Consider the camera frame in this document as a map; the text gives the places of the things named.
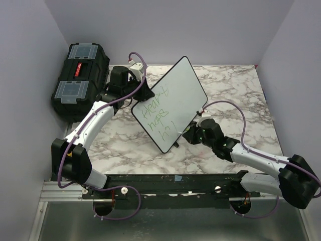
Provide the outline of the white whiteboard black frame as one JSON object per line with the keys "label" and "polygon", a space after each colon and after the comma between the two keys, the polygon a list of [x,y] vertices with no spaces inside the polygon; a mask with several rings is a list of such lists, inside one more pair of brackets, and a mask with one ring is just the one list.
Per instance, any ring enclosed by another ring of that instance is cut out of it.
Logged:
{"label": "white whiteboard black frame", "polygon": [[183,56],[151,88],[155,97],[136,103],[131,113],[162,153],[167,153],[208,101],[188,59]]}

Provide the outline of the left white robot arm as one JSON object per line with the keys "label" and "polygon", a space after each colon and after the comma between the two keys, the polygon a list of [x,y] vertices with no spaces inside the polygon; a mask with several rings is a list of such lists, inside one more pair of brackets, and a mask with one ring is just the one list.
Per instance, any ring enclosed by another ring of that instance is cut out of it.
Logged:
{"label": "left white robot arm", "polygon": [[133,63],[130,67],[115,66],[110,73],[108,88],[101,92],[78,127],[63,140],[55,139],[51,146],[52,172],[59,188],[66,188],[62,178],[71,183],[91,186],[100,198],[111,193],[107,176],[92,167],[88,150],[104,125],[123,106],[126,99],[145,101],[154,97],[146,81],[147,65]]}

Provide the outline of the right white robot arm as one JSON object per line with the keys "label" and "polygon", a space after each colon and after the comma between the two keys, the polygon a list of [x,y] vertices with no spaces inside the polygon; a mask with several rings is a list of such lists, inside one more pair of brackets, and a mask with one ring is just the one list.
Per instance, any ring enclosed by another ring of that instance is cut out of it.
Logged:
{"label": "right white robot arm", "polygon": [[290,205],[307,208],[319,188],[319,180],[307,161],[300,155],[292,157],[268,154],[225,136],[221,127],[209,118],[191,122],[183,133],[191,145],[203,144],[220,159],[250,166],[261,174],[247,173],[231,183],[231,192],[238,197],[258,191],[283,197]]}

